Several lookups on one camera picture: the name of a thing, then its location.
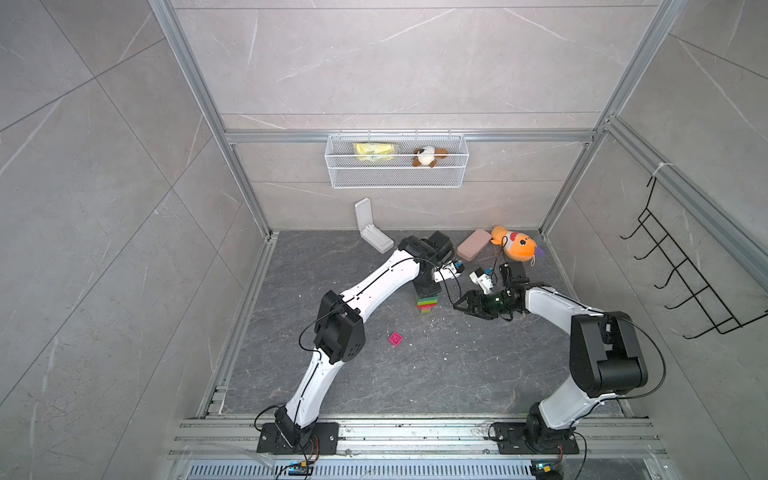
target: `orange plush toy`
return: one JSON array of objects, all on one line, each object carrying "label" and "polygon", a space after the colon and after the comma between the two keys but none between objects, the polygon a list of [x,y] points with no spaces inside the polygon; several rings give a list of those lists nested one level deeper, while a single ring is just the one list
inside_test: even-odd
[{"label": "orange plush toy", "polygon": [[525,233],[510,232],[501,225],[493,227],[491,243],[502,245],[507,257],[518,262],[527,262],[544,251]]}]

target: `gray tile wall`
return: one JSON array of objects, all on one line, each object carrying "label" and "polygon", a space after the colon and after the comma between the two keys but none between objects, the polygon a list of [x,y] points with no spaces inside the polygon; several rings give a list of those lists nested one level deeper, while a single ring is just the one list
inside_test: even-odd
[{"label": "gray tile wall", "polygon": [[356,229],[369,197],[378,228],[538,228],[581,144],[472,143],[459,188],[333,189],[324,144],[239,144],[237,153],[275,229]]},{"label": "gray tile wall", "polygon": [[233,129],[592,127],[656,4],[175,2]]},{"label": "gray tile wall", "polygon": [[[767,15],[768,4],[758,0],[688,2],[621,113],[624,121],[766,248]],[[647,172],[637,162],[609,143],[572,199],[572,210],[581,210],[653,320],[658,338],[681,368],[683,389],[690,384],[699,400],[675,392],[644,399],[641,408],[657,420],[656,425],[662,425],[668,448],[691,478],[764,478],[757,459],[764,456],[768,442],[768,421],[762,414],[768,408],[764,348],[768,321],[758,320],[722,336],[682,337],[701,331],[706,318],[693,302],[678,310],[664,309],[663,305],[684,299],[679,280],[673,279],[664,290],[653,288],[669,272],[663,259],[654,253],[636,261],[632,255],[644,254],[648,244],[618,238],[633,228],[631,211],[642,209],[646,179]],[[657,186],[657,190],[651,204],[654,212],[729,308],[742,320],[762,314],[768,293],[690,213],[664,189]],[[558,228],[567,228],[567,221],[561,220]],[[564,240],[558,243],[558,253],[570,258],[574,247]],[[593,258],[579,255],[572,261],[579,263],[575,268],[588,272]],[[603,297],[601,285],[587,278],[574,286]],[[722,310],[717,314],[727,318]],[[702,429],[710,432],[704,434]]]},{"label": "gray tile wall", "polygon": [[622,118],[768,248],[768,2],[692,0]]},{"label": "gray tile wall", "polygon": [[0,18],[0,477],[147,477],[261,239],[148,3]]},{"label": "gray tile wall", "polygon": [[[768,319],[758,320],[726,335],[710,332],[685,339],[711,324],[695,302],[676,310],[685,300],[677,276],[659,290],[671,267],[637,226],[650,188],[649,173],[626,150],[609,139],[593,159],[550,236],[554,251],[579,298],[600,308],[623,310],[659,343],[667,360],[667,380],[652,396],[633,400],[638,415],[648,415],[683,478],[763,478],[759,460],[768,440],[765,365]],[[768,293],[741,268],[690,213],[660,185],[650,209],[670,231],[686,255],[711,282],[740,319],[759,316]],[[657,237],[659,230],[651,229]],[[668,241],[673,260],[682,256]],[[692,288],[701,288],[692,269],[683,271]],[[711,297],[703,296],[714,306]],[[725,319],[722,309],[713,309]],[[656,385],[659,359],[644,339],[650,379]]]}]

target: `white wire basket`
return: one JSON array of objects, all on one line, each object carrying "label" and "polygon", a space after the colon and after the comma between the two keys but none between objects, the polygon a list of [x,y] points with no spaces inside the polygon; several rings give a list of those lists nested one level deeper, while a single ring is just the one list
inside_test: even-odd
[{"label": "white wire basket", "polygon": [[[397,146],[386,159],[371,161],[358,155],[355,143]],[[434,167],[413,166],[414,150],[433,146],[448,155]],[[460,134],[335,134],[328,136],[326,165],[333,188],[460,187],[467,168],[467,142]]]}]

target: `pink sponge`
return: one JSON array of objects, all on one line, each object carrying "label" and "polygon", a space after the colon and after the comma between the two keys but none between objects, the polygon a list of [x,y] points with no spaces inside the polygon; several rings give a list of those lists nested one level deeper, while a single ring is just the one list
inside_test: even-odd
[{"label": "pink sponge", "polygon": [[392,336],[389,337],[389,342],[394,346],[398,346],[402,342],[402,335],[397,332],[392,333]]},{"label": "pink sponge", "polygon": [[464,260],[471,262],[478,253],[491,241],[491,234],[485,230],[475,230],[467,240],[456,249],[456,253]]}]

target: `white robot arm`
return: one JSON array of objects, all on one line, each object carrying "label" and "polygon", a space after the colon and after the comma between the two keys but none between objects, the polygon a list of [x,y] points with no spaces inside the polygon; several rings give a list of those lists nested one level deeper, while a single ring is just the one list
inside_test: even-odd
[{"label": "white robot arm", "polygon": [[[350,309],[357,310],[365,322],[381,302],[417,275],[419,262],[413,259],[413,255],[404,250],[395,250],[389,260],[365,280],[344,290],[340,298]],[[298,390],[286,404],[286,414],[298,429],[307,427],[317,419],[320,404],[323,403],[331,382],[344,365],[341,360],[331,363],[331,358],[322,349],[317,352],[318,354],[313,353],[310,366],[304,373]]]},{"label": "white robot arm", "polygon": [[[316,353],[296,393],[275,413],[277,427],[291,446],[304,442],[339,369],[365,344],[362,326],[373,310],[410,281],[418,293],[440,291],[435,272],[443,269],[452,254],[450,240],[440,232],[429,239],[408,237],[362,282],[341,295],[326,293],[315,324]],[[504,312],[530,312],[571,335],[571,374],[551,396],[531,407],[531,444],[562,435],[599,402],[645,384],[647,372],[637,337],[619,325],[613,314],[577,303],[549,286],[529,284],[521,264],[513,268],[505,263],[500,270],[501,292],[483,295],[472,290],[454,308],[485,319]],[[467,307],[459,306],[464,301]],[[607,352],[604,345],[614,348]]]}]

